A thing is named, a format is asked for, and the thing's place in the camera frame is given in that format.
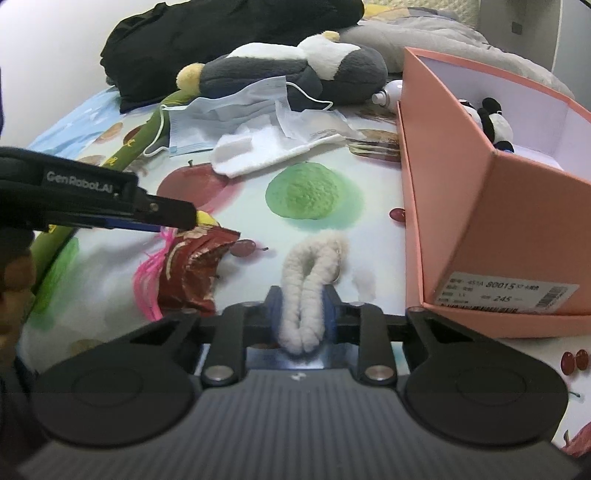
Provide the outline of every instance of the white bottle cap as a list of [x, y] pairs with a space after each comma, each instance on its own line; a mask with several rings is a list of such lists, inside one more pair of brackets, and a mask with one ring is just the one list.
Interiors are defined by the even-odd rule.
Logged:
[[374, 93], [371, 96], [371, 101], [376, 105], [386, 106], [388, 104], [388, 96], [386, 95], [386, 92], [382, 90], [381, 92]]

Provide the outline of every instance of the panda plush toy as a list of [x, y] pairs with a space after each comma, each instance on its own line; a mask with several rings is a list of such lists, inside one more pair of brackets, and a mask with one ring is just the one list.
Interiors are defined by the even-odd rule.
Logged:
[[482, 107], [475, 109], [467, 100], [460, 100], [466, 112], [474, 119], [493, 146], [502, 151], [515, 152], [513, 148], [513, 130], [503, 116], [501, 104], [494, 98], [487, 97]]

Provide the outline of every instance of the white rope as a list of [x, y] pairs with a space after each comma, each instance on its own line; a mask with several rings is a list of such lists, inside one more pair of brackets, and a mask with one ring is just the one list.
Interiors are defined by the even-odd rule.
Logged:
[[322, 341], [323, 287], [334, 282], [347, 250], [344, 234], [326, 230], [296, 245], [287, 255], [281, 276], [278, 341], [289, 353], [311, 352]]

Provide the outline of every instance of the plush toy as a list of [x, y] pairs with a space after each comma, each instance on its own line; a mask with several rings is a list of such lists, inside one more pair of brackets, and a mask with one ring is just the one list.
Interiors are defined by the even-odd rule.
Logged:
[[[221, 98], [259, 80], [285, 76], [305, 93], [288, 87], [291, 109], [325, 108], [362, 103], [380, 90], [388, 69], [372, 48], [338, 43], [337, 32], [326, 31], [297, 47], [249, 43], [206, 64], [193, 63], [177, 76], [177, 86], [194, 96]], [[311, 100], [325, 100], [318, 103]]]
[[337, 32], [312, 35], [298, 47], [322, 82], [320, 98], [335, 105], [363, 103], [388, 81], [388, 68], [378, 51], [339, 43]]
[[501, 104], [494, 98], [487, 97], [482, 101], [482, 108], [476, 110], [467, 100], [460, 100], [466, 112], [474, 119], [482, 131], [499, 150], [515, 152], [513, 148], [513, 130], [503, 116]]

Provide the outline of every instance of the spray can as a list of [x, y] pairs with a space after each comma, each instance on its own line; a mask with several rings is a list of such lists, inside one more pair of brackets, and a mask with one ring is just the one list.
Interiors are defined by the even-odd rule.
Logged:
[[402, 80], [393, 80], [385, 85], [378, 93], [371, 96], [371, 101], [376, 105], [386, 107], [392, 113], [396, 113], [396, 103], [402, 95]]

